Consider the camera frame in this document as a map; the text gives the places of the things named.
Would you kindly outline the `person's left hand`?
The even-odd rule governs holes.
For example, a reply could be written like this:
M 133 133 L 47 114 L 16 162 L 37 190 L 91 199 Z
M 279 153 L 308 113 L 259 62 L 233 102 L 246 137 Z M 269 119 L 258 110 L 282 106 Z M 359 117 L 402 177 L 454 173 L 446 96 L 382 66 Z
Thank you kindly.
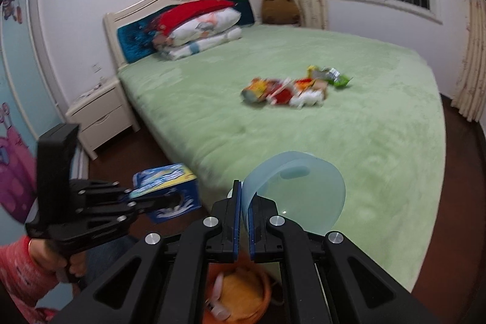
M 55 252 L 44 239 L 31 239 L 28 252 L 30 258 L 46 271 L 56 272 L 68 268 L 68 272 L 75 277 L 82 277 L 87 273 L 85 252 L 74 254 L 67 260 Z

